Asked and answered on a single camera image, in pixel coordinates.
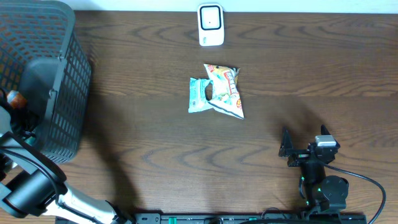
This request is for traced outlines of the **teal white snack packet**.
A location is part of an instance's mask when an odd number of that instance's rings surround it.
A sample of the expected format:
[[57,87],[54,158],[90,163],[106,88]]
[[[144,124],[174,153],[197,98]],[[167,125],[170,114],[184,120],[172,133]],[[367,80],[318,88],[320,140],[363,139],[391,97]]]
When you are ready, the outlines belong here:
[[211,83],[209,79],[191,78],[189,94],[189,113],[196,113],[212,109],[206,98],[206,87]]

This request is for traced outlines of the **small orange candy box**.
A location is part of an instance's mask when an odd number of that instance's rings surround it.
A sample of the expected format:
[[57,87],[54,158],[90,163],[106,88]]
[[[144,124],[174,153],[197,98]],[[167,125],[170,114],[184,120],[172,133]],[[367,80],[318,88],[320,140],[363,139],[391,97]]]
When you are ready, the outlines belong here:
[[27,104],[27,100],[15,90],[11,90],[7,94],[7,102],[13,109],[23,109]]

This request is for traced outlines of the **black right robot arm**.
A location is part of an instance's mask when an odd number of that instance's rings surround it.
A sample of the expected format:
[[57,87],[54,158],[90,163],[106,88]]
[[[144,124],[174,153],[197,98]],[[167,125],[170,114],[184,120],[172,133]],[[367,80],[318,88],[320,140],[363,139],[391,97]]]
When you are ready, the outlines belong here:
[[283,129],[279,156],[288,159],[289,167],[300,168],[298,190],[307,202],[310,215],[339,212],[346,208],[348,181],[325,173],[325,167],[335,160],[339,148],[340,145],[324,125],[321,126],[321,134],[315,136],[315,141],[305,149],[295,148],[288,130]]

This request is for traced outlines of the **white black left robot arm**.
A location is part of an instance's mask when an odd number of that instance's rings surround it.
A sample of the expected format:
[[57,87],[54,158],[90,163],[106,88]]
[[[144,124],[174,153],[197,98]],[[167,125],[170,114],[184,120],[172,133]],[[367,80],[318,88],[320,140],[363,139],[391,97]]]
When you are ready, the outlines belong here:
[[16,218],[55,216],[72,223],[135,223],[136,219],[106,200],[68,185],[63,171],[11,129],[12,106],[1,90],[1,154],[22,172],[1,184],[1,208]]

